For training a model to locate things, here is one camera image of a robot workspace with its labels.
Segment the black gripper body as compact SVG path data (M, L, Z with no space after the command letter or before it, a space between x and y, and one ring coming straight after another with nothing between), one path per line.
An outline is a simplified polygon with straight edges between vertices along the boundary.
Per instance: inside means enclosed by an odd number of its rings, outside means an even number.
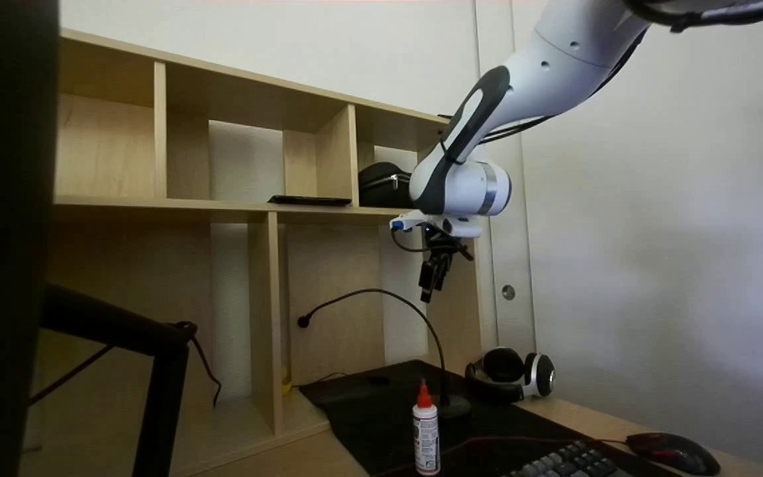
M475 258L464 239L452 239L435 228L423 231L423 245L432 262L451 262L456 254L460 254L464 258Z

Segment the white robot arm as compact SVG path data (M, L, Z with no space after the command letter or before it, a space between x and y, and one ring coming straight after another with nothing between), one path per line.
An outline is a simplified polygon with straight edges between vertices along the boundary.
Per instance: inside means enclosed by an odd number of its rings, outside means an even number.
M477 151L504 131L551 122L600 91L630 62L653 27L745 27L763 17L763 0L551 0L522 50L486 68L457 103L451 123L410 176L416 208L451 232L472 217L497 213L512 179ZM709 292L746 276L761 249L721 186L732 167L763 154L763 41L680 41L639 84L627 117L606 117L570 137L600 159L696 160L668 211L635 225L608 225L578 207L566 232L539 235L530 252L539 294L575 294L582 281L626 276Z

